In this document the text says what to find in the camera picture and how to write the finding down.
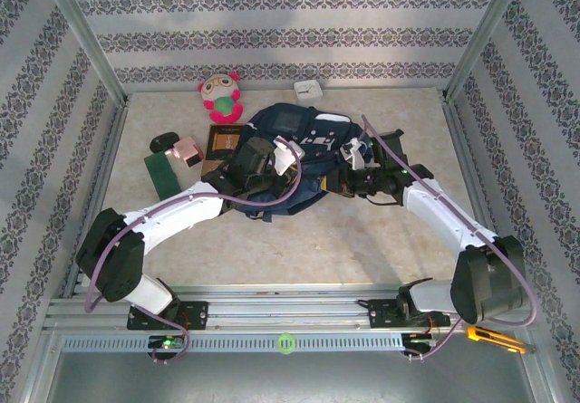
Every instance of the pink plush doll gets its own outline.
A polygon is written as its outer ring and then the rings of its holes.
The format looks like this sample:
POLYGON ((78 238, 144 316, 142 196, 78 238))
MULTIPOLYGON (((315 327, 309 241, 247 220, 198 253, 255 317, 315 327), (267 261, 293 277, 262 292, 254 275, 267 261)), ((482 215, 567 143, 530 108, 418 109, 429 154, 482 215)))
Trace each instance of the pink plush doll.
POLYGON ((240 97, 238 80, 235 72, 215 74, 198 86, 203 105, 211 110, 209 117, 217 124, 232 124, 242 117, 244 108, 237 102, 240 97))

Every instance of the green book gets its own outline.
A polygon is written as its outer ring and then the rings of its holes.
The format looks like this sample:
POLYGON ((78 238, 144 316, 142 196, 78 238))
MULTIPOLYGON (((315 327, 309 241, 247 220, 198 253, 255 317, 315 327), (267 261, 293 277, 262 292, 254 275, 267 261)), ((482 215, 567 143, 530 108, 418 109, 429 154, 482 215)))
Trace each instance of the green book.
POLYGON ((159 200, 163 201, 168 197, 174 197, 181 191, 178 178, 175 172, 173 172, 173 169, 171 169, 165 153, 158 152, 157 154, 151 154, 144 158, 143 161, 145 162, 145 166, 147 166, 159 200))

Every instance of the patterned wallpaper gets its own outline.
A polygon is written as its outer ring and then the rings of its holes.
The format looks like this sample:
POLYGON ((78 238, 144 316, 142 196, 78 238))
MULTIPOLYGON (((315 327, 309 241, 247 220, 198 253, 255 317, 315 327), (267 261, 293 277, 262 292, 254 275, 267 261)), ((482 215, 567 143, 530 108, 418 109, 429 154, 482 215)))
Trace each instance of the patterned wallpaper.
POLYGON ((0 2, 0 402, 16 401, 116 111, 53 0, 0 2))
POLYGON ((490 0, 77 0, 124 89, 443 89, 490 0))
POLYGON ((496 229, 514 233, 564 401, 580 401, 580 8, 512 0, 456 108, 496 229))

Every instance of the beige floor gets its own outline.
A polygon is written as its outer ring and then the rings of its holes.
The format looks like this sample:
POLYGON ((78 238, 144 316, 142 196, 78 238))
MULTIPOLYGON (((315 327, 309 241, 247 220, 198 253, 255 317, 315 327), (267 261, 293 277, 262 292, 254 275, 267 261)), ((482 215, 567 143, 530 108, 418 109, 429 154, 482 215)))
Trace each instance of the beige floor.
MULTIPOLYGON (((243 121, 293 91, 246 91, 243 121)), ((366 114, 380 132, 400 128, 410 163, 428 167, 456 201, 471 212, 459 164, 434 89, 329 90, 316 104, 360 121, 366 114)), ((193 136, 203 148, 210 121, 196 92, 133 95, 104 208, 127 212, 157 201, 143 158, 160 133, 193 136)), ((172 162, 183 188, 200 167, 172 162)), ((157 246, 144 272, 171 285, 239 283, 399 283, 426 276, 449 278, 454 258, 415 215, 400 207, 328 196, 272 224, 235 211, 194 226, 157 246)))

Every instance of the blue bag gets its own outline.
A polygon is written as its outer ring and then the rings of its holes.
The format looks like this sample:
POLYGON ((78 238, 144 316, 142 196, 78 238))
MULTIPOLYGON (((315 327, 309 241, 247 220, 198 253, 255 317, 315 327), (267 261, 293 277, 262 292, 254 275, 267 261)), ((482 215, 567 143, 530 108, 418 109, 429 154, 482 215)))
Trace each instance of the blue bag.
MULTIPOLYGON (((237 150, 250 138, 273 142, 276 136, 295 141, 304 150, 302 179, 294 194, 282 204, 269 207, 238 206, 237 210, 250 218, 272 221, 272 215, 291 216, 312 206, 327 192, 320 188, 322 177, 344 163, 340 147, 358 138, 363 129, 344 115, 324 113, 314 107, 278 103, 259 111, 242 129, 237 150)), ((359 151, 365 161, 370 157, 369 139, 362 139, 359 151)), ((276 199, 271 192, 260 192, 248 198, 267 202, 276 199)))

